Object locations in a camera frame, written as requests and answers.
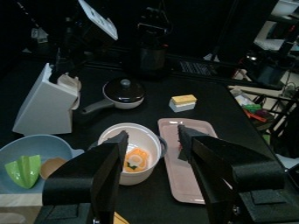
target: pan lid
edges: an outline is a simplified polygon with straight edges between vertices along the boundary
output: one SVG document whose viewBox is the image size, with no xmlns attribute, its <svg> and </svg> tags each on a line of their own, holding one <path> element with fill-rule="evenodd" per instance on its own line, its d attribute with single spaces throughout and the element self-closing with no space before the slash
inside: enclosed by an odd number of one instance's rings
<svg viewBox="0 0 299 224">
<path fill-rule="evenodd" d="M 144 99 L 145 90 L 141 84 L 120 77 L 109 81 L 102 87 L 104 95 L 114 102 L 132 103 Z"/>
</svg>

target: black table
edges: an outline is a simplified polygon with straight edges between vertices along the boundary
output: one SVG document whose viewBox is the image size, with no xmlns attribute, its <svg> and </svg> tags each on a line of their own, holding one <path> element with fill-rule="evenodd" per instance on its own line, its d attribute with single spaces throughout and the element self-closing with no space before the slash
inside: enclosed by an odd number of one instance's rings
<svg viewBox="0 0 299 224">
<path fill-rule="evenodd" d="M 0 80 L 0 147 L 20 137 L 12 132 L 14 118 L 44 64 L 42 61 L 22 60 Z M 78 73 L 82 85 L 78 108 L 101 100 L 104 83 L 124 75 L 121 71 L 85 67 Z M 140 82 L 145 88 L 145 98 L 138 107 L 129 110 L 105 109 L 89 122 L 74 122 L 72 133 L 58 135 L 73 149 L 85 150 L 97 141 L 101 132 L 116 123 L 138 123 L 158 135 L 157 120 L 178 117 L 206 121 L 218 138 L 272 157 L 261 136 L 224 86 L 178 77 Z M 170 97 L 189 94 L 197 98 L 194 109 L 173 113 L 168 106 Z M 132 224 L 208 223 L 202 205 L 174 200 L 162 160 L 146 181 L 138 185 L 120 186 L 116 211 Z"/>
</svg>

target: yellow sponge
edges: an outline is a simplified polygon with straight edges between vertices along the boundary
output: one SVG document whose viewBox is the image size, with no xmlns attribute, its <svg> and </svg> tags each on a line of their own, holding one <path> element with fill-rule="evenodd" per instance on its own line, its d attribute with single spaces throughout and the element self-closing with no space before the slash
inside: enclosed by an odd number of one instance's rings
<svg viewBox="0 0 299 224">
<path fill-rule="evenodd" d="M 186 94 L 186 95 L 177 95 L 172 97 L 172 103 L 174 105 L 181 105 L 185 103 L 192 103 L 196 102 L 197 99 L 194 98 L 194 96 L 192 94 Z"/>
</svg>

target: white bowl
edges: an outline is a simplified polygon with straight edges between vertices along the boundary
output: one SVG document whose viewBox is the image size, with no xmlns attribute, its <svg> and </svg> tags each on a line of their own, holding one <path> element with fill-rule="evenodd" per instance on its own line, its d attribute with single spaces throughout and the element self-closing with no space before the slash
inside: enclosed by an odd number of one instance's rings
<svg viewBox="0 0 299 224">
<path fill-rule="evenodd" d="M 299 3 L 291 0 L 278 0 L 270 14 L 277 17 L 288 16 L 295 12 L 297 6 Z"/>
<path fill-rule="evenodd" d="M 149 177 L 154 165 L 161 157 L 161 144 L 156 134 L 146 127 L 130 122 L 124 122 L 110 126 L 100 135 L 97 144 L 101 144 L 108 140 L 108 138 L 118 134 L 121 130 L 128 134 L 126 152 L 129 152 L 134 147 L 138 147 L 149 154 L 145 170 L 140 172 L 122 171 L 120 174 L 118 184 L 122 186 L 130 186 L 141 183 Z"/>
</svg>

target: dark background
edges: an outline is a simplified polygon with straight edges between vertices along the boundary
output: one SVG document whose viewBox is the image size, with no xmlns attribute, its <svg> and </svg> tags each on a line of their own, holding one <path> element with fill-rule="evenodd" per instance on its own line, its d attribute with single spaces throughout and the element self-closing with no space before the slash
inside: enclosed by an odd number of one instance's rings
<svg viewBox="0 0 299 224">
<path fill-rule="evenodd" d="M 30 16 L 24 15 L 17 6 L 17 0 L 4 0 L 0 3 L 1 25 L 1 64 L 16 57 L 25 47 L 32 46 L 30 29 L 37 24 L 54 39 L 64 33 L 64 17 L 76 10 L 76 0 L 20 0 Z M 132 47 L 137 41 L 136 24 L 145 7 L 157 8 L 157 0 L 106 0 L 86 1 L 94 9 L 102 9 L 116 25 L 118 40 L 116 46 Z M 168 45 L 168 53 L 202 57 L 210 53 L 217 45 L 220 32 L 228 18 L 232 0 L 164 0 L 164 11 L 172 23 L 172 31 L 161 39 Z M 221 61 L 237 63 L 244 57 L 254 36 L 276 5 L 276 0 L 241 0 L 233 14 L 232 21 L 218 46 Z"/>
</svg>

